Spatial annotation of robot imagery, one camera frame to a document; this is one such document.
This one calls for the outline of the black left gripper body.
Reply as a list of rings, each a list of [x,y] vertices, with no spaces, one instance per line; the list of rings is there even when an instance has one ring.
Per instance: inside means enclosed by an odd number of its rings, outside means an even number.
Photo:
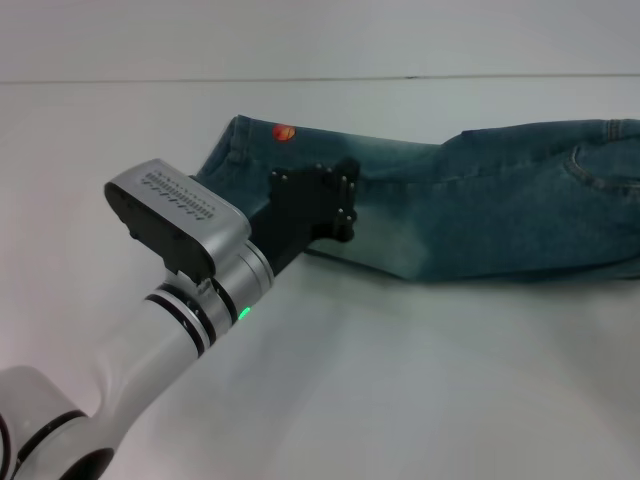
[[[331,167],[271,172],[268,201],[250,217],[250,242],[275,276],[318,240],[346,243],[354,238],[359,173],[359,162],[349,157]]]

